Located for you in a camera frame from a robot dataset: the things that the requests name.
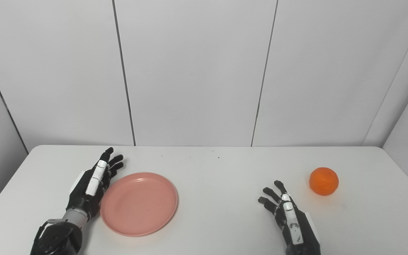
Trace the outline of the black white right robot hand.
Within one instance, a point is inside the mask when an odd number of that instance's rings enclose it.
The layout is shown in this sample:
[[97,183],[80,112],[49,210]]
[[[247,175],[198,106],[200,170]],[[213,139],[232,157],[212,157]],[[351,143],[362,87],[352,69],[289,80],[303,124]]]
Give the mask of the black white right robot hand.
[[320,255],[321,246],[309,216],[297,207],[283,182],[275,180],[274,185],[280,195],[264,187],[262,191],[269,198],[260,196],[258,202],[273,214],[284,238],[285,254]]

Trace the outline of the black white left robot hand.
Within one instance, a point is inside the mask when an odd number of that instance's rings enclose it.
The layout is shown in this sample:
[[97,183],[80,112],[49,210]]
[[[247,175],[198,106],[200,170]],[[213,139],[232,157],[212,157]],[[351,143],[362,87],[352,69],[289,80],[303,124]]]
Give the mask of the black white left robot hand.
[[124,166],[124,156],[120,154],[112,157],[113,152],[114,148],[109,147],[91,169],[80,173],[70,192],[66,211],[79,210],[87,221],[96,217],[112,178]]

